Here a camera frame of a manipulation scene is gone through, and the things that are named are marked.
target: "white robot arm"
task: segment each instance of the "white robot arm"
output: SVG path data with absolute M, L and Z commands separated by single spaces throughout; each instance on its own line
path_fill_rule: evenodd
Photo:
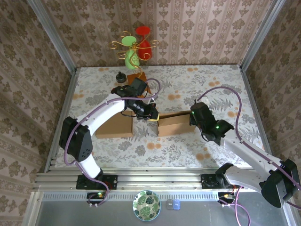
M 248 140 L 240 139 L 232 125 L 225 120 L 215 120 L 205 103 L 195 103 L 190 109 L 192 110 L 190 124 L 200 129 L 203 138 L 206 137 L 207 141 L 214 141 L 226 150 L 235 153 L 255 170 L 240 169 L 233 164 L 226 163 L 215 173 L 220 186 L 240 185 L 253 189 L 278 208 L 281 208 L 298 191 L 298 187 L 276 167 L 281 167 L 300 184 L 297 166 L 293 161 L 290 159 L 282 161 Z
M 118 86 L 114 88 L 104 101 L 89 112 L 79 116 L 77 119 L 67 117 L 64 120 L 59 141 L 59 145 L 64 150 L 72 130 L 82 121 L 72 135 L 67 147 L 67 154 L 75 158 L 80 164 L 81 169 L 90 178 L 98 178 L 101 180 L 103 174 L 92 156 L 93 146 L 91 136 L 110 117 L 129 108 L 133 110 L 138 119 L 158 120 L 159 113 L 155 103 L 146 104 L 142 100 L 135 98 L 140 96 L 146 87 L 146 82 L 136 78 L 129 86 Z

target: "brown box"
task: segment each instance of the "brown box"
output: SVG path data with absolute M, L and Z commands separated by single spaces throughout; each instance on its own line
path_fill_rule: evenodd
M 189 125 L 191 111 L 162 113 L 158 121 L 158 137 L 190 133 L 195 127 Z
M 125 111 L 123 114 L 133 115 L 133 112 Z M 117 113 L 101 125 L 101 127 L 96 130 L 95 135 L 98 139 L 132 137 L 133 118 Z

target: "ceramic plate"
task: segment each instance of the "ceramic plate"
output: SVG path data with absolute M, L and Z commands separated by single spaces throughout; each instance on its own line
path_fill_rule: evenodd
M 139 192 L 133 201 L 134 214 L 143 221 L 155 219 L 161 211 L 161 201 L 156 193 L 145 190 Z

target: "gray floor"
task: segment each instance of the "gray floor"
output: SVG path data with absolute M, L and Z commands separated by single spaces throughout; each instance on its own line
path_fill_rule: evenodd
M 282 209 L 268 204 L 258 193 L 242 193 L 238 203 L 251 215 L 252 226 L 287 226 Z M 246 214 L 238 211 L 241 225 Z M 234 208 L 222 208 L 217 202 L 181 202 L 180 210 L 167 210 L 162 202 L 159 216 L 151 222 L 140 221 L 133 213 L 132 202 L 111 201 L 98 208 L 86 202 L 42 202 L 36 226 L 235 226 Z

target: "floral tablecloth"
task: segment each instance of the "floral tablecloth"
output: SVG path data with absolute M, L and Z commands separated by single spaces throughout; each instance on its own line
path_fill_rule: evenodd
M 103 101 L 118 84 L 115 76 L 121 71 L 126 75 L 133 71 L 126 67 L 81 68 L 69 115 L 78 117 Z M 189 110 L 206 90 L 227 86 L 236 90 L 243 103 L 239 120 L 241 134 L 263 148 L 254 119 L 245 85 L 237 65 L 197 66 L 145 66 L 147 78 L 156 78 L 161 83 L 161 92 L 156 100 L 160 113 Z M 152 93 L 155 82 L 149 83 Z M 216 119 L 235 124 L 238 99 L 229 90 L 218 89 L 207 95 L 209 108 Z M 226 162 L 239 167 L 249 167 L 231 151 L 214 142 L 205 142 L 196 128 L 194 133 L 158 137 L 157 122 L 134 119 L 134 136 L 131 138 L 97 139 L 92 136 L 93 157 L 102 168 L 130 167 L 218 167 Z M 63 149 L 60 148 L 56 167 L 66 167 Z

